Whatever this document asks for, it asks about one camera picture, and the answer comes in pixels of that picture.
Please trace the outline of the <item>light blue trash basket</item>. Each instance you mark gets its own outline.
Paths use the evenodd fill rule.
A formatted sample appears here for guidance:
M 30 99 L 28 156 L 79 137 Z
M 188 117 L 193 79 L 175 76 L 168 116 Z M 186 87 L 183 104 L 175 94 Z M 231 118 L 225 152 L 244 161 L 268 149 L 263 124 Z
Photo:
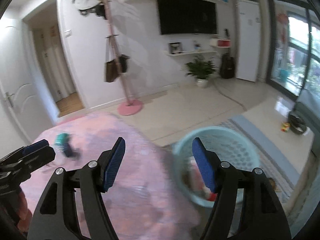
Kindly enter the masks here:
M 193 203 L 213 207 L 219 168 L 251 172 L 260 166 L 254 146 L 240 133 L 209 126 L 188 133 L 172 147 L 174 178 Z

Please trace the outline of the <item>white room door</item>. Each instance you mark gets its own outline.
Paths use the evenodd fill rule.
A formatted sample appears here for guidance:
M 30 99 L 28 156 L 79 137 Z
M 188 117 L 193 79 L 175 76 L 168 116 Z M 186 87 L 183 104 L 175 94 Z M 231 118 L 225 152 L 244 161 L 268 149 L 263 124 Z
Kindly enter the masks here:
M 32 34 L 16 8 L 7 8 L 1 17 L 1 93 L 27 142 L 56 125 L 59 110 L 41 72 Z

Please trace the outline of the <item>teal small package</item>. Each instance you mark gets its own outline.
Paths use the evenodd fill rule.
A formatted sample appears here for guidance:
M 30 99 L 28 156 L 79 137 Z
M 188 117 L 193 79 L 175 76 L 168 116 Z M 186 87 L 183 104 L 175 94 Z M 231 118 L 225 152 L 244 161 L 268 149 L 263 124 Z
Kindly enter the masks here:
M 68 133 L 60 133 L 56 136 L 54 145 L 56 146 L 64 146 L 68 144 L 70 140 L 70 135 Z

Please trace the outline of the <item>pink floral tablecloth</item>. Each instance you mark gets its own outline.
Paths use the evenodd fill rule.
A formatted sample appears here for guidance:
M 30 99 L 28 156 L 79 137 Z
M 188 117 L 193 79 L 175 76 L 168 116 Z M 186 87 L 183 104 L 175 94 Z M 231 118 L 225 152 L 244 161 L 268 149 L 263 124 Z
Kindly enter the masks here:
M 102 200 L 120 239 L 192 239 L 200 218 L 195 207 L 177 188 L 172 154 L 120 118 L 105 112 L 91 113 L 42 132 L 53 148 L 66 139 L 73 157 L 62 151 L 31 174 L 21 187 L 34 212 L 40 196 L 57 168 L 77 170 L 98 161 L 122 142 L 112 163 L 99 161 Z

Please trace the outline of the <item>pink coat rack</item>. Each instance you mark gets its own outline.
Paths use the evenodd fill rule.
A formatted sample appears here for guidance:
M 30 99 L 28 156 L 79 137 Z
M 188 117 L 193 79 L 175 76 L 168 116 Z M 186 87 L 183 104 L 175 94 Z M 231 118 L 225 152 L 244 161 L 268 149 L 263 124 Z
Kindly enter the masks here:
M 108 24 L 109 34 L 110 34 L 108 40 L 114 56 L 114 61 L 116 62 L 117 73 L 119 75 L 118 78 L 120 80 L 120 83 L 125 95 L 125 99 L 126 99 L 125 102 L 122 102 L 118 106 L 117 111 L 122 116 L 130 116 L 140 112 L 143 109 L 143 103 L 139 101 L 137 98 L 135 98 L 134 96 L 130 96 L 130 90 L 127 86 L 127 79 L 122 72 L 122 65 L 120 64 L 120 60 L 119 60 L 121 57 L 121 54 L 119 52 L 118 44 L 115 39 L 110 2 L 111 0 L 103 0 L 105 15 L 107 18 L 107 24 Z

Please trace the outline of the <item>patterned floor rug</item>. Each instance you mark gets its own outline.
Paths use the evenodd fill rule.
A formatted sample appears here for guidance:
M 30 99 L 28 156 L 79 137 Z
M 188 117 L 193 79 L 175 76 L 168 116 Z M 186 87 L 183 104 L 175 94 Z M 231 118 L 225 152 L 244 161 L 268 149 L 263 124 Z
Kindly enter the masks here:
M 255 152 L 260 158 L 260 167 L 265 172 L 268 178 L 273 179 L 276 183 L 275 192 L 281 202 L 285 204 L 288 202 L 294 188 L 293 182 L 285 174 L 284 170 L 276 163 L 269 153 L 263 148 L 261 143 L 257 142 L 252 136 L 245 132 L 238 124 L 231 119 L 218 124 L 220 127 L 230 128 L 236 131 L 240 135 L 243 135 L 246 139 L 253 144 Z

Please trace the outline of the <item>white coffee table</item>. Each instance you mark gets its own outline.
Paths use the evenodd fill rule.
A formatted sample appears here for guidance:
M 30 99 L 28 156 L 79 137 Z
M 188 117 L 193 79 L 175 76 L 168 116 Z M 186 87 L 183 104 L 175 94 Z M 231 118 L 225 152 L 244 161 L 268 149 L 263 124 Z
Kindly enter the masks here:
M 282 124 L 293 104 L 284 98 L 268 98 L 252 109 L 232 118 L 278 166 L 292 184 L 296 184 L 307 163 L 313 132 L 303 135 L 282 131 Z

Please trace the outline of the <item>colourful small toy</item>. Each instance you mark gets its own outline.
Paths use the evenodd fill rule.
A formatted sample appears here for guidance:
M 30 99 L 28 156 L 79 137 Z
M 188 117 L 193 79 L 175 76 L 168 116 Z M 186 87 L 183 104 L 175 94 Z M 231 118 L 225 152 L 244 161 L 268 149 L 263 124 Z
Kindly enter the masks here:
M 282 132 L 288 132 L 289 131 L 289 129 L 290 129 L 290 123 L 288 123 L 288 122 L 283 122 L 282 124 L 281 124 L 281 131 Z

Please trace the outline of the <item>black ashtray bowl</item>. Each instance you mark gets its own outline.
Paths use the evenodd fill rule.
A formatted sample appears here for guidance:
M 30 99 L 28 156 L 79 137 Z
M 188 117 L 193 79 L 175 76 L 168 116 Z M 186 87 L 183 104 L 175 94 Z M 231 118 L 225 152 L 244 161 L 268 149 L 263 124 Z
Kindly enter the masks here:
M 288 113 L 287 122 L 290 124 L 292 132 L 297 135 L 302 135 L 307 130 L 305 121 L 294 111 Z

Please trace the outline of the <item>green potted plant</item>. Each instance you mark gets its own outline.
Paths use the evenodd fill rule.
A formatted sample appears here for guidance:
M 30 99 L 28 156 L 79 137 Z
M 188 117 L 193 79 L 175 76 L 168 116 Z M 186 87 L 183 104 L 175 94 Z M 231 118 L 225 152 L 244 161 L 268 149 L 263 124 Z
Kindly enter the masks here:
M 204 56 L 197 54 L 192 61 L 185 64 L 186 76 L 192 76 L 198 87 L 206 88 L 209 78 L 215 73 L 215 65 L 212 60 L 206 60 Z

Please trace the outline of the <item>brown hanging handbag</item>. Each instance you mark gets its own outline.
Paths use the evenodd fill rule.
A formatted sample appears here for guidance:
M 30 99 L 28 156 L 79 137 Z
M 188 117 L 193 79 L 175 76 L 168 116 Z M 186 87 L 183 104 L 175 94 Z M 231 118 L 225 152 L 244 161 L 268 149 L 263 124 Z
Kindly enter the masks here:
M 118 77 L 117 65 L 114 60 L 115 55 L 112 47 L 110 36 L 107 39 L 106 45 L 106 60 L 105 60 L 105 82 L 112 83 Z

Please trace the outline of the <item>black guitar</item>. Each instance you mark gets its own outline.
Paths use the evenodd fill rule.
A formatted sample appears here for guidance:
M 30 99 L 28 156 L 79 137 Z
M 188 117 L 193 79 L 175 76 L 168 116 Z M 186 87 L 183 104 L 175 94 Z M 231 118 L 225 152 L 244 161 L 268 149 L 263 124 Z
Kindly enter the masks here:
M 231 57 L 230 53 L 223 54 L 219 74 L 223 79 L 232 79 L 235 76 L 234 57 Z

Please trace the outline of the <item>black hanging bag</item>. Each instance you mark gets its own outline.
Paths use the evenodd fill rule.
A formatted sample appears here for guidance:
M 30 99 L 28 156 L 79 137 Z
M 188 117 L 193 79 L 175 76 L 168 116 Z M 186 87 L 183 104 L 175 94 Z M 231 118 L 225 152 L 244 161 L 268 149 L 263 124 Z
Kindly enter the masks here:
M 130 57 L 125 55 L 125 54 L 121 54 L 121 56 L 119 57 L 119 62 L 120 62 L 120 65 L 121 65 L 121 71 L 122 73 L 126 73 L 127 72 L 127 69 L 128 69 L 128 66 L 127 66 L 127 61 Z

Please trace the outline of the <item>grey sofa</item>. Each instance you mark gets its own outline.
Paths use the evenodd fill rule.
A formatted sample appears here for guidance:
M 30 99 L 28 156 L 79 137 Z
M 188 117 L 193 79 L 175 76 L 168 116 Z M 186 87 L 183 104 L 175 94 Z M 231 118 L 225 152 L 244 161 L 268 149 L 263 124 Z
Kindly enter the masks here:
M 311 151 L 316 157 L 320 154 L 320 103 L 319 97 L 313 94 L 307 89 L 303 89 L 296 100 L 294 110 L 298 112 L 298 115 L 305 121 L 314 133 L 314 139 L 312 143 Z

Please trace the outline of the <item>red white shelf box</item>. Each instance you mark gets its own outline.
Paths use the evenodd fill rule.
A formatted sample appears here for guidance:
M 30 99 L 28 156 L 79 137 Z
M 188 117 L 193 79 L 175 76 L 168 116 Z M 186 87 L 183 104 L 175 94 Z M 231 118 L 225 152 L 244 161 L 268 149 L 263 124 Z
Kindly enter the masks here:
M 231 46 L 231 41 L 230 39 L 224 39 L 224 38 L 211 38 L 210 46 L 216 47 L 216 48 L 229 48 Z

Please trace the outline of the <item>framed butterfly picture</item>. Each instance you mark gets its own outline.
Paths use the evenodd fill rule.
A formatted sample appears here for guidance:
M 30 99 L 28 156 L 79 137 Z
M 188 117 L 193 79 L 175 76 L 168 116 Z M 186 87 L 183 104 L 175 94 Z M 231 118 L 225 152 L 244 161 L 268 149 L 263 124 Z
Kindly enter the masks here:
M 169 54 L 180 54 L 183 52 L 181 42 L 171 42 L 169 43 Z

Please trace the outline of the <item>white refrigerator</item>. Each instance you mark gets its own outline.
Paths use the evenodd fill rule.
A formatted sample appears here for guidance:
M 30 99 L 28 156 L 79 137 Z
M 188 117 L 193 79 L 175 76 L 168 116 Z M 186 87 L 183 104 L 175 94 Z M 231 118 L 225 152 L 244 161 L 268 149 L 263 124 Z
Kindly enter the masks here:
M 239 22 L 239 48 L 236 78 L 255 82 L 257 80 L 261 19 L 259 3 L 237 0 Z

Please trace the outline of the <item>white lower wall shelf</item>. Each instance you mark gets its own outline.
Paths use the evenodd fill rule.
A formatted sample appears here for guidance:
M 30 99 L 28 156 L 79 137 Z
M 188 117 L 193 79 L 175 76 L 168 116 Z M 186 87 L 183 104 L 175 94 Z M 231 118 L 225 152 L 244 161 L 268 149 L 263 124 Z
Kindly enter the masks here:
M 176 54 L 169 53 L 168 51 L 164 50 L 163 53 L 167 56 L 177 57 L 177 56 L 186 56 L 186 55 L 201 55 L 201 54 L 214 54 L 217 51 L 209 49 L 209 50 L 193 50 L 193 51 L 183 51 Z

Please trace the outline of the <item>black wall television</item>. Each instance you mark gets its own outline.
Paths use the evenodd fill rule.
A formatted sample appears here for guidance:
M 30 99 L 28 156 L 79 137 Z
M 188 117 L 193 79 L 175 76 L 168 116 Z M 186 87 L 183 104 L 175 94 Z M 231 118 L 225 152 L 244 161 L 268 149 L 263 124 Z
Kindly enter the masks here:
M 156 0 L 162 35 L 217 34 L 216 4 L 205 0 Z

